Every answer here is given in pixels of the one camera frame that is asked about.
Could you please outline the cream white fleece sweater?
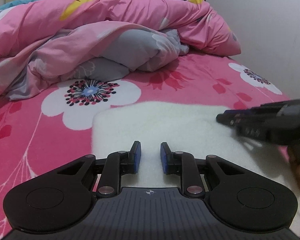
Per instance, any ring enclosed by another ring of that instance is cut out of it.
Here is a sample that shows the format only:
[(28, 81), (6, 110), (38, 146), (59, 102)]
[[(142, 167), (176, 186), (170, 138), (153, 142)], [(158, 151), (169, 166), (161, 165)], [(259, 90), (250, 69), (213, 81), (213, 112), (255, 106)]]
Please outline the cream white fleece sweater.
[(176, 187), (177, 176), (162, 171), (160, 145), (184, 151), (199, 159), (214, 154), (290, 188), (298, 199), (291, 230), (300, 236), (300, 190), (287, 161), (286, 150), (264, 142), (238, 137), (233, 129), (217, 123), (223, 106), (142, 102), (112, 108), (94, 116), (92, 152), (105, 158), (116, 151), (141, 143), (142, 156), (136, 175), (122, 177), (123, 186)]

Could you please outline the pink floral bed sheet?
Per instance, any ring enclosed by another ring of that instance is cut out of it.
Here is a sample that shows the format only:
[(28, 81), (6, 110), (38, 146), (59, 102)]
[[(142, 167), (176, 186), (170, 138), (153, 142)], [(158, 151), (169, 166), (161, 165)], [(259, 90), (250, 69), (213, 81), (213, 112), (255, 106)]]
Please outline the pink floral bed sheet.
[(53, 85), (28, 100), (0, 100), (0, 239), (10, 230), (2, 209), (6, 193), (35, 176), (93, 154), (92, 126), (98, 113), (150, 101), (244, 109), (286, 99), (252, 67), (196, 52), (153, 73), (132, 72), (118, 81), (106, 102), (72, 106), (65, 95), (70, 84)]

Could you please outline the pink grey floral duvet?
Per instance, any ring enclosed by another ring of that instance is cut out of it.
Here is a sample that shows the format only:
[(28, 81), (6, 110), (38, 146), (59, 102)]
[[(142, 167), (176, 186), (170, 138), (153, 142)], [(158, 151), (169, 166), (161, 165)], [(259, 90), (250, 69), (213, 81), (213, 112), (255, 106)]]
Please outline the pink grey floral duvet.
[(208, 54), (241, 52), (225, 20), (204, 0), (36, 0), (0, 10), (0, 97), (22, 72), (35, 96), (73, 76), (125, 31), (162, 35), (165, 29)]

